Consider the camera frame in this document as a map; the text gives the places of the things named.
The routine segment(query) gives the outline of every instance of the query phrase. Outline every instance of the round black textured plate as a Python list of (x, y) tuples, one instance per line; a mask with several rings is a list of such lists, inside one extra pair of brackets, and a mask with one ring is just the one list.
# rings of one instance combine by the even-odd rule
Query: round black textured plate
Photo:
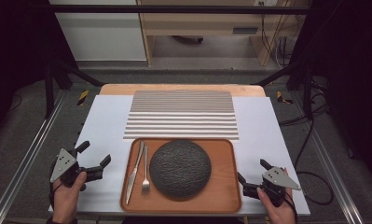
[(212, 165), (208, 154), (188, 140), (174, 140), (154, 153), (150, 176), (156, 188), (174, 198), (188, 198), (208, 183)]

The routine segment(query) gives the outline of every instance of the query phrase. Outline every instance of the brown wooden tray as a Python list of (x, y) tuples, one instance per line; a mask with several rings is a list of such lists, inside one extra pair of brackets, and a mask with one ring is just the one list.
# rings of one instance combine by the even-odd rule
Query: brown wooden tray
[(157, 190), (149, 174), (147, 175), (150, 181), (150, 192), (147, 195), (142, 195), (142, 182), (145, 178), (145, 162), (143, 160), (144, 157), (142, 157), (130, 201), (126, 204), (128, 177), (136, 163), (141, 140), (144, 140), (148, 146), (148, 161), (150, 161), (159, 147), (174, 139), (143, 138), (133, 141), (120, 199), (120, 205), (124, 211), (130, 213), (190, 214), (236, 213), (239, 211), (241, 208), (241, 195), (234, 151), (231, 142), (226, 139), (188, 139), (205, 149), (212, 164), (209, 182), (198, 195), (186, 201), (171, 199)]

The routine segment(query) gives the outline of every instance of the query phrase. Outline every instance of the knife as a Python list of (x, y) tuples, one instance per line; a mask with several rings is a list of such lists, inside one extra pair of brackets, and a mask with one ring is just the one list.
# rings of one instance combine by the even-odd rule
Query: knife
[(144, 148), (145, 148), (145, 141), (140, 141), (139, 155), (137, 156), (137, 161), (136, 161), (136, 164), (135, 164), (135, 168), (133, 168), (133, 172), (130, 174), (130, 177), (128, 177), (127, 204), (130, 201), (130, 197), (131, 197), (131, 193), (132, 193), (132, 189), (133, 189), (133, 184), (135, 183), (137, 168), (139, 167), (140, 158), (142, 157)]

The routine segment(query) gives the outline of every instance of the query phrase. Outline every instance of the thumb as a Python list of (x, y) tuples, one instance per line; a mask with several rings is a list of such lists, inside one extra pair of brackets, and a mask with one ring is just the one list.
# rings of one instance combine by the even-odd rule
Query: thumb
[(269, 196), (261, 188), (257, 188), (257, 193), (261, 203), (264, 204), (265, 208), (267, 208), (268, 214), (270, 214), (274, 210), (275, 206), (270, 201)]
[(87, 180), (87, 173), (81, 172), (72, 186), (72, 191), (79, 192)]

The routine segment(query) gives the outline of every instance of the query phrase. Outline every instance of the white table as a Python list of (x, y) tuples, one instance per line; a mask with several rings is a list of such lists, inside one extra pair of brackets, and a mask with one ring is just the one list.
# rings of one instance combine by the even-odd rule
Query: white table
[[(131, 142), (123, 141), (122, 136), (131, 108), (132, 93), (139, 89), (184, 90), (185, 88), (233, 90), (231, 92), (240, 135), (239, 143), (233, 144), (235, 159), (238, 172), (249, 183), (262, 182), (261, 175), (266, 170), (259, 164), (259, 160), (264, 159), (271, 165), (286, 167), (290, 177), (299, 184), (272, 104), (270, 99), (265, 97), (262, 88), (237, 85), (109, 85), (103, 87), (101, 95), (96, 96), (76, 145), (90, 141), (90, 147), (77, 158), (84, 167), (98, 165), (107, 154), (111, 155), (112, 161), (104, 169), (103, 179), (89, 182), (87, 189), (80, 193), (79, 212), (110, 216), (131, 215), (121, 209), (119, 200), (131, 148)], [(310, 215), (302, 191), (294, 190), (293, 197), (298, 214)], [(241, 210), (237, 214), (219, 216), (243, 217), (265, 214), (266, 210), (259, 200), (241, 196)]]

